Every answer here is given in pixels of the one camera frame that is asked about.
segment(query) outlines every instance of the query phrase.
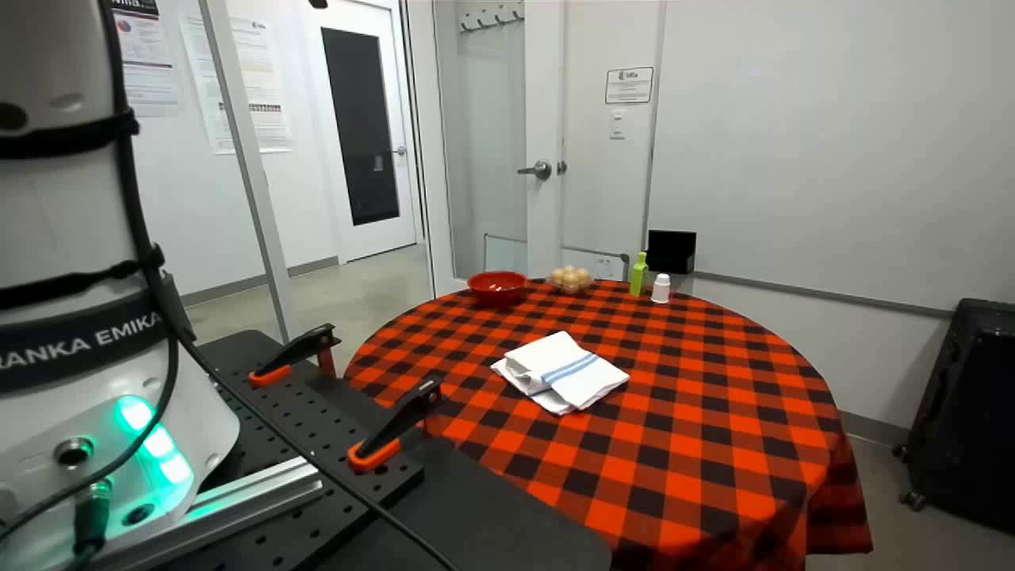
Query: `floor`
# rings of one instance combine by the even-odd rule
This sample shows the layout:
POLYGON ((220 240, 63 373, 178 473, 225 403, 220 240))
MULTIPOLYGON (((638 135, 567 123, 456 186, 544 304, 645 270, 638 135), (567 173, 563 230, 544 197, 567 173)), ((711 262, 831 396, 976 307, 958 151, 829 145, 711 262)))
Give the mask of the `floor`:
MULTIPOLYGON (((420 248, 382 255, 349 267, 317 267, 291 278, 298 320, 337 322, 343 346, 341 370, 378 326, 405 307, 431 297, 420 248)), ((264 285, 189 304, 199 339, 234 331, 271 331, 272 313, 264 285)), ((898 504, 907 484, 904 465, 884 445, 853 439, 875 553, 868 555, 812 555, 812 571, 1008 571, 1015 568, 1015 537, 976 527, 946 510, 913 515, 898 504)))

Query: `red bowl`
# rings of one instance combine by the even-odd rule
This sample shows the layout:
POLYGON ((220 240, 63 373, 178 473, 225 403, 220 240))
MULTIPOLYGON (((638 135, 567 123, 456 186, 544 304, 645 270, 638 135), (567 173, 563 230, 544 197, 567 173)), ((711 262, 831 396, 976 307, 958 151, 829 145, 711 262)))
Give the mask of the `red bowl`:
POLYGON ((469 293, 479 304, 505 307, 526 294, 529 278, 521 274, 477 274, 469 276, 469 293))

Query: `green bottle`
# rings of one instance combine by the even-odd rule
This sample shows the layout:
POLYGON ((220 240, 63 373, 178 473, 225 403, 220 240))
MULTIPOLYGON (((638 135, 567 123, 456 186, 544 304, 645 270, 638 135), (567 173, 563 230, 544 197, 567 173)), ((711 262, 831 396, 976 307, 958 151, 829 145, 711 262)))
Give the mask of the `green bottle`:
POLYGON ((641 249, 641 255, 636 257, 636 262, 632 262, 627 294, 641 297, 645 278, 646 278, 646 261, 645 261, 645 249, 641 249))

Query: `red plaid tablecloth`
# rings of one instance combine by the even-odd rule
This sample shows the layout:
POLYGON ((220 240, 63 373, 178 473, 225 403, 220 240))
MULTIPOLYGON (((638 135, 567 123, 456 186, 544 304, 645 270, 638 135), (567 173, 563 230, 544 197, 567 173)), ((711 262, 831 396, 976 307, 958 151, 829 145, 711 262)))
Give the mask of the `red plaid tablecloth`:
POLYGON ((853 448, 822 373, 782 336, 702 297, 548 285, 513 307, 443 294, 378 331, 345 382, 390 407, 427 373, 427 432, 606 537, 618 568, 802 568, 868 553, 853 448), (567 331, 632 382, 565 418, 489 365, 567 331))

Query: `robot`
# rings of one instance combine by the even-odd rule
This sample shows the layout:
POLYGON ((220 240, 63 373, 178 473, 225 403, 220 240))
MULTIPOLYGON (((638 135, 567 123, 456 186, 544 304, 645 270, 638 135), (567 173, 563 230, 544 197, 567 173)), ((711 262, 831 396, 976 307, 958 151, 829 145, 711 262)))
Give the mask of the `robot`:
POLYGON ((178 522, 238 440, 139 210, 108 0, 0 0, 0 568, 178 522))

